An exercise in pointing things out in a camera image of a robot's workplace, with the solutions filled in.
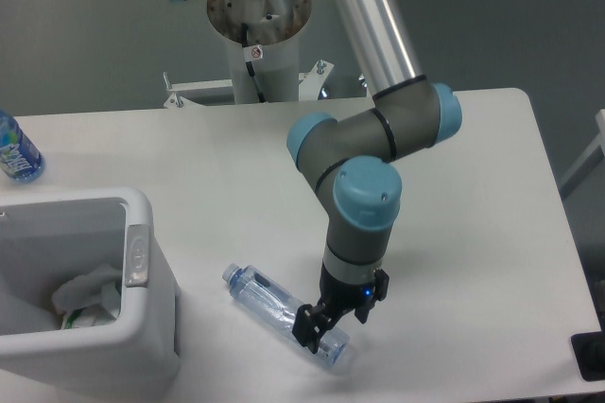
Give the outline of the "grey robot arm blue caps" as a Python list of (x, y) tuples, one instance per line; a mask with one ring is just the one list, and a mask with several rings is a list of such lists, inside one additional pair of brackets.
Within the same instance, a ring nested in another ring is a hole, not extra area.
[[(452, 90), (426, 78), (393, 0), (336, 3), (373, 105), (343, 120), (309, 114), (286, 138), (329, 219), (320, 298), (299, 307), (292, 326), (312, 352), (343, 316), (365, 322), (387, 296), (382, 261), (402, 193), (393, 163), (452, 137), (462, 122)], [(209, 21), (227, 45), (236, 102), (298, 96), (295, 41), (310, 11), (310, 0), (207, 0)]]

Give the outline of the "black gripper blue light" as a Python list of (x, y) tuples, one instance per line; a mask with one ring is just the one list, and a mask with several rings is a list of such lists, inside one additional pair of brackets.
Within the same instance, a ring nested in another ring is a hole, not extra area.
[(389, 275), (383, 269), (373, 272), (369, 282), (349, 284), (336, 279), (322, 265), (318, 303), (299, 306), (292, 335), (301, 346), (317, 354), (323, 335), (343, 316), (353, 312), (365, 324), (375, 304), (386, 299), (388, 289)]

